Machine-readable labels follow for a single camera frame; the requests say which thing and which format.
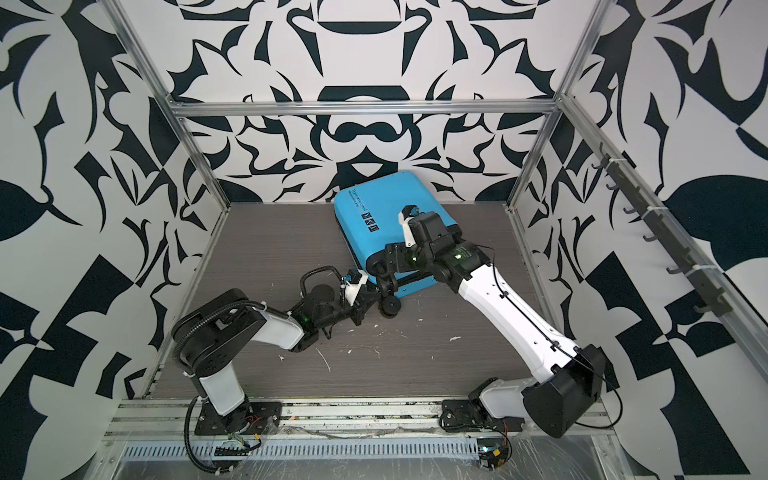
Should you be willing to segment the blue hard-shell suitcase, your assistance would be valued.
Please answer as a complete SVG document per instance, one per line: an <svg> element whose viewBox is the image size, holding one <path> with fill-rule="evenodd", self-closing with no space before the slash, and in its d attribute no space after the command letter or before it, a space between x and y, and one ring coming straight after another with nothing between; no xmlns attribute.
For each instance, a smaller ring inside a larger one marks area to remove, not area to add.
<svg viewBox="0 0 768 480"><path fill-rule="evenodd" d="M384 249L387 244L404 241L398 214L407 205L416 205L420 213L438 213L451 230L458 223L440 205L426 186L412 173L400 172L347 188L334 201L336 220L357 265L368 275L368 285L377 287L381 300L375 304L387 317L399 313L399 297L436 283L453 291L461 282L437 282L432 276L419 272L384 276Z"/></svg>

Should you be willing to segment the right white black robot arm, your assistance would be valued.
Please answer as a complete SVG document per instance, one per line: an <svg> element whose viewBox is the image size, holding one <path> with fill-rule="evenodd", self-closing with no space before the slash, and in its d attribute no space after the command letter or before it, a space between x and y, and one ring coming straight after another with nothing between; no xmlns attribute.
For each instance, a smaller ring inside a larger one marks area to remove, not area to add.
<svg viewBox="0 0 768 480"><path fill-rule="evenodd" d="M404 241L389 246L397 270L447 285L482 313L516 350L528 380L490 379L468 397L480 419L520 418L562 437L600 400L607 358L546 322L503 278L490 248L453 233L435 212L406 206L398 216Z"/></svg>

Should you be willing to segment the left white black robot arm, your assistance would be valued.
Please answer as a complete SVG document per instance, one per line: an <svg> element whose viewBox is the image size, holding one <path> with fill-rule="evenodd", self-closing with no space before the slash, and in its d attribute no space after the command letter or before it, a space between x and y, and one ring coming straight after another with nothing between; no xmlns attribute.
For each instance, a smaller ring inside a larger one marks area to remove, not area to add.
<svg viewBox="0 0 768 480"><path fill-rule="evenodd" d="M201 405L230 442L215 447L211 460L204 461L194 452L190 434L185 432L186 454L198 470L213 475L229 473L239 458L262 445L259 437L251 441L245 438L255 433L262 418L233 365L246 345L259 342L299 353L321 336L330 338L333 327L344 320L360 325L372 306L378 306L387 318L395 317L402 307L383 282L372 281L362 270L342 274L330 265L318 267L301 276L299 288L300 300L287 311L230 289L174 325L173 361L196 390L184 426L191 426L194 409Z"/></svg>

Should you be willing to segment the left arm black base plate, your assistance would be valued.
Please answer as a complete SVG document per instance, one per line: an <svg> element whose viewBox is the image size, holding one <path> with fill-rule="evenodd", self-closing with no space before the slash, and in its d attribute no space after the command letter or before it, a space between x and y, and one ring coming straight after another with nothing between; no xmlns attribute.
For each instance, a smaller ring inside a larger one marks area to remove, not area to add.
<svg viewBox="0 0 768 480"><path fill-rule="evenodd" d="M283 404L277 401L251 402L237 407L222 416L210 402L204 402L196 420L196 436L217 436L229 433L242 435L264 434L273 427L278 427Z"/></svg>

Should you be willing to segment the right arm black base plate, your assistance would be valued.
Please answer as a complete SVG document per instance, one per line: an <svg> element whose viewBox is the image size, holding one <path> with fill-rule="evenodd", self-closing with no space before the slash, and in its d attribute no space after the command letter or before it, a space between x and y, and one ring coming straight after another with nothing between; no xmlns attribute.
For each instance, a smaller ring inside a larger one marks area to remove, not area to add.
<svg viewBox="0 0 768 480"><path fill-rule="evenodd" d="M466 399L443 400L441 408L438 423L446 432L520 432L525 423L525 419L520 417L491 417L479 402Z"/></svg>

